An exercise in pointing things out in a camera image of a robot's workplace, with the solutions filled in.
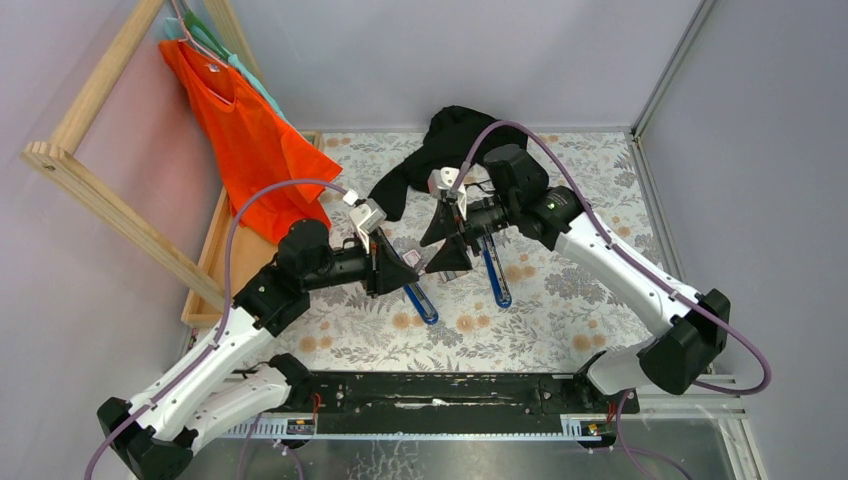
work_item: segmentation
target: metal base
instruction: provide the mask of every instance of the metal base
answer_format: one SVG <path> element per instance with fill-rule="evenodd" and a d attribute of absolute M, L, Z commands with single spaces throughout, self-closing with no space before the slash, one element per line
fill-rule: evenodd
<path fill-rule="evenodd" d="M 592 397 L 571 375 L 313 372 L 320 395 L 306 435 L 562 435 L 562 415 L 606 415 L 614 397 Z M 314 404 L 280 408 L 311 421 Z M 625 413 L 639 412 L 638 398 Z"/>

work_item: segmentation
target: teal shirt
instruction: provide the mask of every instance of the teal shirt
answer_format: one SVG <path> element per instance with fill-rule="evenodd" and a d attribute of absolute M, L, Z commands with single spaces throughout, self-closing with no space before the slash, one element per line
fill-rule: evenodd
<path fill-rule="evenodd" d="M 206 34 L 203 33 L 203 31 L 197 27 L 192 27 L 191 35 L 198 42 L 205 44 L 212 43 L 209 40 L 209 37 L 207 37 Z M 183 28 L 180 25 L 179 20 L 170 17 L 165 19 L 165 36 L 168 37 L 169 40 L 185 38 L 183 36 Z M 274 113 L 276 113 L 278 117 L 282 118 L 284 122 L 291 125 L 291 122 L 289 122 L 286 119 L 286 116 L 283 115 L 283 111 L 280 109 L 280 105 L 277 103 L 277 101 L 274 100 L 274 97 L 272 97 L 271 94 L 268 93 L 267 90 L 265 90 L 265 86 L 262 85 L 262 82 L 260 82 L 258 78 L 254 77 L 253 74 L 250 73 L 250 70 L 248 70 L 243 63 L 241 63 L 241 60 L 239 60 L 238 56 L 235 53 L 230 53 L 230 56 L 227 57 L 227 63 L 229 63 L 231 67 L 235 68 L 236 71 L 238 71 L 245 78 L 245 80 L 250 83 L 250 86 L 253 87 L 254 90 L 256 90 L 260 95 L 262 95 L 262 98 L 264 98 L 265 101 L 268 102 L 268 105 L 271 106 L 271 109 L 274 110 Z"/>

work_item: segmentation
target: orange t-shirt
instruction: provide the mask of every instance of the orange t-shirt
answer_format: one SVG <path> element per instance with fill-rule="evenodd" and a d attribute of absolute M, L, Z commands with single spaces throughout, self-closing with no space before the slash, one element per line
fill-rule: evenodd
<path fill-rule="evenodd" d="M 341 172 L 278 117 L 234 68 L 224 68 L 178 40 L 159 43 L 159 50 L 188 91 L 191 109 L 215 150 L 233 209 L 273 183 L 293 178 L 331 181 Z M 318 219 L 329 228 L 330 220 L 317 200 L 323 188 L 298 185 L 275 190 L 254 202 L 242 222 L 274 244 L 301 218 Z"/>

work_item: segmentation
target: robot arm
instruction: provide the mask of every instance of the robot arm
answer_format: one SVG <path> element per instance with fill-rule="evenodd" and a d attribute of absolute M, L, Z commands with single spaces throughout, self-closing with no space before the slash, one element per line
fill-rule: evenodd
<path fill-rule="evenodd" d="M 676 294 L 698 299 L 702 307 L 724 321 L 730 311 L 727 298 L 717 290 L 701 295 L 693 287 L 671 278 L 600 222 L 611 238 L 611 243 L 606 243 L 589 218 L 594 214 L 583 210 L 570 189 L 549 188 L 545 170 L 518 146 L 492 150 L 483 164 L 495 194 L 468 205 L 463 205 L 464 187 L 451 193 L 453 180 L 457 178 L 455 169 L 433 172 L 431 194 L 439 199 L 439 205 L 421 244 L 439 240 L 445 243 L 425 271 L 468 270 L 471 268 L 469 247 L 474 254 L 482 251 L 485 256 L 489 250 L 481 248 L 481 239 L 516 226 L 524 236 L 592 272 L 636 313 L 653 335 L 639 345 L 601 352 L 578 375 L 584 376 L 602 396 L 650 383 L 672 394 L 685 392 L 723 350 L 726 332 L 676 301 L 674 295 L 660 290 L 642 271 L 625 262 L 612 249 L 612 243 L 637 259 L 648 272 L 665 278 L 676 288 Z M 497 272 L 488 259 L 486 263 L 490 276 Z"/>
<path fill-rule="evenodd" d="M 345 242 L 352 246 L 336 250 L 330 248 L 329 232 L 321 222 L 295 223 L 271 262 L 235 295 L 217 343 L 221 322 L 148 388 L 128 401 L 111 398 L 98 409 L 108 435 L 143 406 L 149 407 L 111 445 L 137 477 L 176 478 L 195 453 L 245 418 L 309 400 L 307 394 L 298 394 L 309 371 L 291 355 L 276 356 L 250 379 L 210 394 L 239 363 L 309 309 L 310 290 L 362 282 L 369 295 L 378 296 L 418 280 L 380 229 L 385 214 L 373 201 L 357 206 L 351 218 L 357 238 Z M 177 385 L 160 396 L 177 379 Z"/>

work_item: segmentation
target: white wall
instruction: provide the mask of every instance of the white wall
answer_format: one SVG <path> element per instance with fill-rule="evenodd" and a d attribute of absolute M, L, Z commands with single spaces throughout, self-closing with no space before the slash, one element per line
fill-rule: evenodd
<path fill-rule="evenodd" d="M 423 128 L 455 103 L 562 128 L 631 125 L 698 0 L 233 3 L 298 128 Z"/>
<path fill-rule="evenodd" d="M 746 398 L 773 479 L 844 478 L 848 3 L 722 2 L 644 137 L 687 278 L 774 367 Z M 721 364 L 756 362 L 731 343 Z"/>
<path fill-rule="evenodd" d="M 187 333 L 186 288 L 17 155 L 47 139 L 134 3 L 0 4 L 1 478 L 80 478 L 103 439 L 97 407 L 161 375 Z M 196 258 L 220 184 L 156 36 L 77 153 Z M 110 451 L 96 473 L 127 470 Z"/>

